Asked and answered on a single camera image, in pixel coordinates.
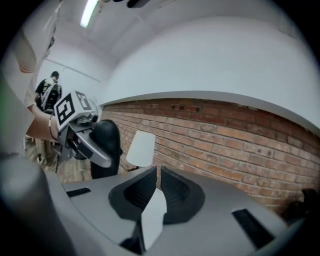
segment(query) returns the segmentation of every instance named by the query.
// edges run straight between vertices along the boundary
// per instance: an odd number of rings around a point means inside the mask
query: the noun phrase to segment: black and white fiducial marker
[[[61,131],[70,121],[87,116],[93,111],[88,97],[79,91],[72,91],[54,105],[58,129]]]

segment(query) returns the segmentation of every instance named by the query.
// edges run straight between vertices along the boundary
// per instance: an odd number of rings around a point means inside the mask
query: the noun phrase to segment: fluorescent light
[[[92,13],[98,3],[98,0],[88,0],[82,14],[80,25],[84,28],[88,27],[89,21],[91,19]]]

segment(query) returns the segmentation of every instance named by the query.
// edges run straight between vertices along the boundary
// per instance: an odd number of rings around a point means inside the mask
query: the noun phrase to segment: red brick wall
[[[228,182],[280,212],[302,188],[318,188],[320,139],[277,115],[232,103],[153,99],[104,106],[126,161],[136,130],[155,134],[153,163]]]

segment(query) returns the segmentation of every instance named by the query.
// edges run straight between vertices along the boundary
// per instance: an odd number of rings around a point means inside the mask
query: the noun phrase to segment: white lamp shade
[[[126,160],[139,167],[152,165],[155,151],[156,136],[154,134],[137,130]]]

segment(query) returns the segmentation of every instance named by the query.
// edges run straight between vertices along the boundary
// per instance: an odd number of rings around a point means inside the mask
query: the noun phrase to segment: white ceiling
[[[64,0],[59,22],[118,61],[165,29],[214,16],[265,21],[292,37],[301,38],[293,22],[266,0],[151,0],[144,7],[134,9],[127,8],[127,2],[99,2],[89,26],[83,28],[80,20],[87,0]]]

